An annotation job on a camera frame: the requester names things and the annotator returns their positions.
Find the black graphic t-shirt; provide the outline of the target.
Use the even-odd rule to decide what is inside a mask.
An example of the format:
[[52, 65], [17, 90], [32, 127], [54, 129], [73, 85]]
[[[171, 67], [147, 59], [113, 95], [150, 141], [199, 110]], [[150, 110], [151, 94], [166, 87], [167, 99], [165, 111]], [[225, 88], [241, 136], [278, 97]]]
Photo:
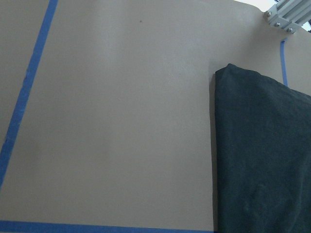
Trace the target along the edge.
[[218, 232], [311, 230], [311, 98], [233, 64], [215, 74]]

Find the aluminium frame post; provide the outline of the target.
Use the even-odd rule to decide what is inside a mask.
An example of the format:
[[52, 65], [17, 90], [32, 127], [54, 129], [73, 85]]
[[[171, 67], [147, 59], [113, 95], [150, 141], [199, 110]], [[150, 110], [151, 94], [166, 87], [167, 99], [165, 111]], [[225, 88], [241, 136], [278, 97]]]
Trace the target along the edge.
[[279, 0], [264, 16], [270, 26], [295, 33], [311, 19], [311, 0]]

